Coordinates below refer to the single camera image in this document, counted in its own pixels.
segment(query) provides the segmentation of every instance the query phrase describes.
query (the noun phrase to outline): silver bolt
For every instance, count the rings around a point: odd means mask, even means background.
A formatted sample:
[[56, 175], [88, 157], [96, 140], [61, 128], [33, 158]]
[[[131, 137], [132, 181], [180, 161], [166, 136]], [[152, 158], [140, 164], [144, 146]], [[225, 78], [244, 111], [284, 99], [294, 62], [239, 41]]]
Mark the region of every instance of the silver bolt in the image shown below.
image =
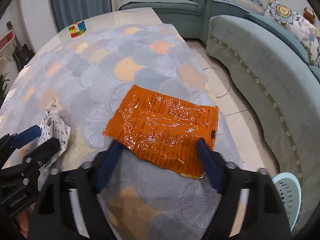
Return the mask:
[[52, 170], [50, 171], [50, 174], [51, 174], [51, 175], [57, 175], [59, 172], [60, 172], [60, 169], [54, 168], [54, 169], [52, 169]]
[[82, 163], [81, 167], [84, 168], [84, 169], [91, 168], [92, 167], [92, 162]]
[[262, 175], [267, 175], [267, 174], [268, 174], [268, 171], [267, 171], [267, 169], [265, 169], [265, 168], [260, 168], [260, 169], [258, 170], [258, 172], [259, 172], [260, 174], [262, 174]]
[[237, 167], [237, 165], [233, 162], [227, 162], [226, 166], [230, 169], [235, 169]]

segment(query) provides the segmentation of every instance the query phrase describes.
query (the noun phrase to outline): black guitar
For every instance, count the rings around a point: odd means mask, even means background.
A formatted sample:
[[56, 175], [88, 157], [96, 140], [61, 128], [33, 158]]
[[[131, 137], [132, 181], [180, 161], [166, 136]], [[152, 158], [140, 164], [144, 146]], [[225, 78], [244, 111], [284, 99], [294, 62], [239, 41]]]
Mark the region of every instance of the black guitar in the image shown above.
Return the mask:
[[[14, 31], [11, 22], [7, 22], [7, 27], [10, 30]], [[17, 43], [17, 47], [14, 50], [12, 57], [17, 63], [17, 68], [18, 68], [18, 71], [20, 72], [23, 69], [23, 67], [28, 64], [28, 62], [33, 58], [35, 54], [32, 50], [28, 49], [26, 44], [21, 46], [16, 35], [14, 39]]]

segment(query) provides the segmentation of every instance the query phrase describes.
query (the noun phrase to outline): orange plastic wrapper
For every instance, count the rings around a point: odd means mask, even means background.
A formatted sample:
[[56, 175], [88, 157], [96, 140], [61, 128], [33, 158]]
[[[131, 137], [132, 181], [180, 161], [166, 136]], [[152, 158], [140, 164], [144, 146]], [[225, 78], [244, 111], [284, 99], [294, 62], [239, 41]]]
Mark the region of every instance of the orange plastic wrapper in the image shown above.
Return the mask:
[[204, 170], [196, 142], [202, 137], [213, 149], [218, 111], [217, 106], [197, 106], [133, 85], [103, 135], [121, 142], [139, 159], [200, 179]]

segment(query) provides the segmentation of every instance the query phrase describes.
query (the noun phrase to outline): stuffed toy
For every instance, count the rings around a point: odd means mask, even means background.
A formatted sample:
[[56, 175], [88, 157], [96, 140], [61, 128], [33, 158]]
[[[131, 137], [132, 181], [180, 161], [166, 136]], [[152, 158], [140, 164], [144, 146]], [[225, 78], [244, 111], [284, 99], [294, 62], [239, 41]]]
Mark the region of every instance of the stuffed toy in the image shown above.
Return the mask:
[[311, 24], [315, 23], [315, 13], [310, 8], [305, 7], [303, 17], [305, 17]]

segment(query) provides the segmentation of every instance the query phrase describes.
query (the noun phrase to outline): rubik's cube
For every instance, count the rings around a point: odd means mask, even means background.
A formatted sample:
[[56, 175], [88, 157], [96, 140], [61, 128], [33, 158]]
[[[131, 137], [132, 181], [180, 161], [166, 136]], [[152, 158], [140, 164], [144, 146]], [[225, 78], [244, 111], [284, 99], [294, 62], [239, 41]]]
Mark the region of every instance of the rubik's cube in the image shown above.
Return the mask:
[[72, 38], [80, 36], [87, 30], [87, 28], [85, 27], [84, 21], [80, 21], [73, 25], [70, 25], [68, 28], [69, 28], [70, 36]]

